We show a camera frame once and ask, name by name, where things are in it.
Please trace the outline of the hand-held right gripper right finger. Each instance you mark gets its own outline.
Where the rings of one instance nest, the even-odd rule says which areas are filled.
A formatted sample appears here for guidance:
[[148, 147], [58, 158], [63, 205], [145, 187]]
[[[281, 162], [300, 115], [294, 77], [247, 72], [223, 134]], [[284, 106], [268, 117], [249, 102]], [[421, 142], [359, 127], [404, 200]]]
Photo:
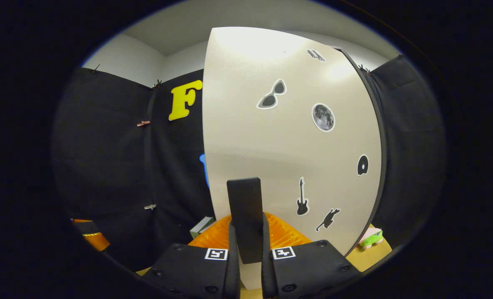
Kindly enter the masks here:
[[264, 299], [327, 299], [357, 281], [361, 272], [328, 240], [272, 246], [275, 232], [296, 236], [281, 221], [263, 219], [261, 283]]

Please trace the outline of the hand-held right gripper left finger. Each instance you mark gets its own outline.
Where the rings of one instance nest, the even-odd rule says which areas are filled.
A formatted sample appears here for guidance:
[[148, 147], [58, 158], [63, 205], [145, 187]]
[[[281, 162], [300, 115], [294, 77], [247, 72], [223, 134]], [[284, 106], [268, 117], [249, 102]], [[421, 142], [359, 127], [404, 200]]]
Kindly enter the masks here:
[[188, 244], [169, 246], [143, 279], [170, 299], [238, 299], [239, 253], [232, 217], [216, 221]]

